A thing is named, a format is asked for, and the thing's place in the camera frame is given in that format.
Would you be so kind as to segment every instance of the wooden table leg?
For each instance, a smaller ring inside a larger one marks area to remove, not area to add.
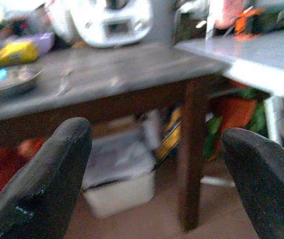
[[[197,226],[207,96],[204,79],[189,82],[182,107],[179,147],[179,213],[184,231]]]

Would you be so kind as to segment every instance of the table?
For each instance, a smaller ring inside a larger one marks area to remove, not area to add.
[[[227,62],[231,66],[223,76],[284,98],[284,31],[247,41],[233,36],[191,40],[176,47]]]
[[[226,64],[159,44],[68,49],[40,58],[39,85],[0,101],[0,147],[50,135],[64,120],[91,123],[183,103],[179,152],[180,217],[196,227],[207,85]]]

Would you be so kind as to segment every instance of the yellow package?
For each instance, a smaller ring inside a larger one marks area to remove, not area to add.
[[[12,42],[0,49],[0,66],[33,62],[37,57],[37,48],[32,42]]]

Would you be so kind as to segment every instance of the gray tabletop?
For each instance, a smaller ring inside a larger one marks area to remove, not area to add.
[[[225,64],[206,57],[142,44],[118,49],[67,49],[38,59],[44,68],[29,93],[0,101],[0,120],[214,74]]]

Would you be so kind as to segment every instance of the orange object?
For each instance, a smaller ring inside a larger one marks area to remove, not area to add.
[[[45,137],[25,140],[18,147],[19,155],[23,156],[29,161],[36,154],[36,152],[38,152],[46,140],[47,138]]]
[[[248,11],[243,11],[241,14],[238,15],[238,19],[235,23],[235,39],[238,41],[246,41],[251,38],[255,38],[258,35],[256,34],[245,34],[245,29],[247,26],[247,18],[259,15],[263,13],[265,9],[260,8],[260,9],[251,9]]]
[[[222,116],[220,134],[232,127],[245,127],[257,106],[256,100],[247,100],[242,98],[221,98],[214,105],[214,113]],[[221,143],[218,140],[216,151],[209,160],[214,160],[221,151]]]

